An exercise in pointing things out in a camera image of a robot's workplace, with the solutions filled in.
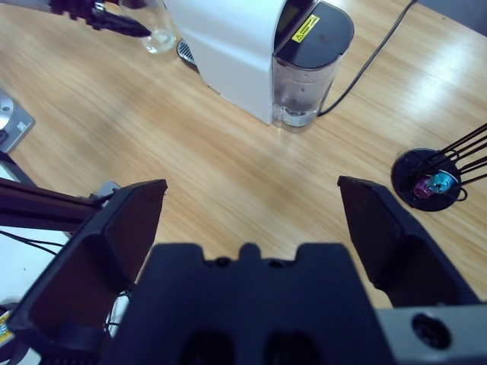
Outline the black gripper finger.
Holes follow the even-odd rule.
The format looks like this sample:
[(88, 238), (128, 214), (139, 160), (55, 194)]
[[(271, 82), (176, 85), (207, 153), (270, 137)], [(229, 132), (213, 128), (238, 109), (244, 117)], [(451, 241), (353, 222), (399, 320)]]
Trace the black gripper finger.
[(42, 364), (96, 364), (110, 343), (106, 320), (154, 242), (167, 183), (116, 191), (86, 220), (27, 290), (8, 319)]
[(337, 182), (351, 241), (369, 281), (395, 307), (476, 305), (466, 280), (426, 229), (378, 183)]

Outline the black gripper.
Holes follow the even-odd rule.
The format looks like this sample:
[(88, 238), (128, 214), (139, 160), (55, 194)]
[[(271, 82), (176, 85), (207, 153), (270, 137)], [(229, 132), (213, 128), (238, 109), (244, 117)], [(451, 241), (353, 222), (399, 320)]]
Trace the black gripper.
[[(145, 8), (147, 0), (120, 0), (125, 8)], [(151, 35), (151, 31), (138, 21), (110, 13), (104, 6), (104, 1), (94, 0), (50, 0), (48, 6), (53, 14), (62, 15), (65, 12), (76, 21), (85, 20), (95, 30), (110, 30), (128, 37), (144, 38)]]

